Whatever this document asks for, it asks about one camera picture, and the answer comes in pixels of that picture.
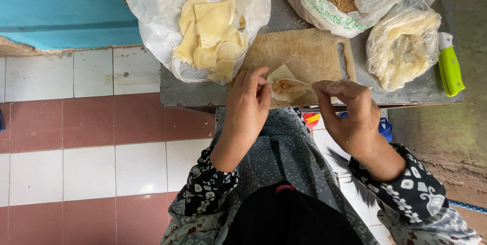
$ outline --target floor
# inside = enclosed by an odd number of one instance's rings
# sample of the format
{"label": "floor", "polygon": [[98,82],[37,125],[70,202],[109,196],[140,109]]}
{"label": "floor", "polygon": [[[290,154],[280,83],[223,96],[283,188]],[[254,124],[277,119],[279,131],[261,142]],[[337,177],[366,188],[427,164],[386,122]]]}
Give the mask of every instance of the floor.
{"label": "floor", "polygon": [[[398,142],[445,183],[447,197],[487,207],[487,0],[454,0],[463,103],[391,109]],[[487,216],[459,209],[487,239]]]}
{"label": "floor", "polygon": [[[212,115],[159,105],[159,69],[141,47],[0,58],[0,245],[159,242],[215,129]],[[322,152],[341,152],[322,121],[313,134]],[[378,207],[335,170],[390,244]]]}

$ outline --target hair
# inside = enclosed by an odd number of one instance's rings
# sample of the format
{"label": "hair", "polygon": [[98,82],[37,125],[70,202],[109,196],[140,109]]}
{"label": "hair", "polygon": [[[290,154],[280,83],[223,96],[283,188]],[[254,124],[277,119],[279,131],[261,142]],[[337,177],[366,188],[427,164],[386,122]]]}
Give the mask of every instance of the hair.
{"label": "hair", "polygon": [[351,177],[350,182],[353,182],[355,185],[355,189],[357,189],[357,193],[362,198],[362,201],[367,204],[369,207],[372,207],[375,205],[377,202],[377,198],[375,195],[369,191],[369,189],[363,185],[362,182],[360,182],[358,179],[356,179],[353,175],[352,172],[350,171],[350,168],[348,167],[348,160],[344,157],[342,157],[340,154],[338,154],[336,151],[328,148],[328,156],[332,158],[333,161],[342,169],[344,169],[346,172],[346,175]]}

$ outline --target table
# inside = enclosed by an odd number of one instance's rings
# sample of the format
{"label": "table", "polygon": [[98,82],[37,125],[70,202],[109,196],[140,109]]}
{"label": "table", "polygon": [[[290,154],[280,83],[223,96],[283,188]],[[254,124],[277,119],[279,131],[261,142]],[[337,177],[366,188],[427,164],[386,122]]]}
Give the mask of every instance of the table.
{"label": "table", "polygon": [[[454,48],[458,54],[456,42],[456,29],[453,14],[453,0],[441,0],[446,13],[446,20],[450,28],[450,34],[454,36]],[[271,18],[269,24],[259,30],[259,33],[276,32],[284,30],[299,30],[312,28],[301,18],[289,5],[287,0],[271,0]],[[370,29],[350,39],[355,63],[357,82],[364,86],[372,86],[372,98],[381,108],[392,108],[402,106],[433,105],[460,103],[463,101],[463,91],[454,97],[447,97],[442,87],[438,64],[430,68],[426,73],[415,80],[406,83],[404,88],[394,92],[383,90],[376,77],[369,74],[365,66],[366,53],[365,42],[369,36]],[[221,86],[214,82],[185,83],[174,77],[174,75],[161,65],[161,98],[162,106],[179,106],[193,108],[201,111],[212,111],[212,109],[199,109],[201,107],[223,106],[227,102],[228,86]],[[343,104],[334,103],[336,109],[343,110]]]}

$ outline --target hand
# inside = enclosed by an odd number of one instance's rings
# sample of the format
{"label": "hand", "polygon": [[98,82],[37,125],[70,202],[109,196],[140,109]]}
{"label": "hand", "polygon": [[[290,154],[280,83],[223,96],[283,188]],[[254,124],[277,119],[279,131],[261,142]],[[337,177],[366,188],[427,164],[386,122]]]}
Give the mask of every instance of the hand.
{"label": "hand", "polygon": [[[380,109],[368,87],[353,81],[319,81],[313,84],[326,130],[335,142],[366,167],[377,181],[390,181],[404,173],[405,160],[378,132]],[[347,105],[348,117],[338,117],[330,97]]]}
{"label": "hand", "polygon": [[262,74],[268,67],[242,71],[227,99],[220,140],[213,149],[211,164],[222,172],[233,171],[247,154],[264,126],[271,104],[271,84]]}

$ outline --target cutting board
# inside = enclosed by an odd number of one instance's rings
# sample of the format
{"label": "cutting board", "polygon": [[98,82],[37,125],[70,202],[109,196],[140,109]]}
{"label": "cutting board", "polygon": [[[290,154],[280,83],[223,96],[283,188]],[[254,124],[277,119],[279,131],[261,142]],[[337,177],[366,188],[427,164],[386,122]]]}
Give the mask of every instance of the cutting board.
{"label": "cutting board", "polygon": [[[309,84],[320,80],[341,80],[338,43],[343,44],[340,55],[345,57],[345,72],[348,79],[356,81],[349,39],[317,28],[257,34],[247,51],[239,73],[255,66],[264,65],[269,67],[269,72],[263,76],[267,78],[268,74],[285,64],[296,79]],[[270,108],[316,103],[318,103],[318,98],[315,93],[307,92],[292,103],[273,98]]]}

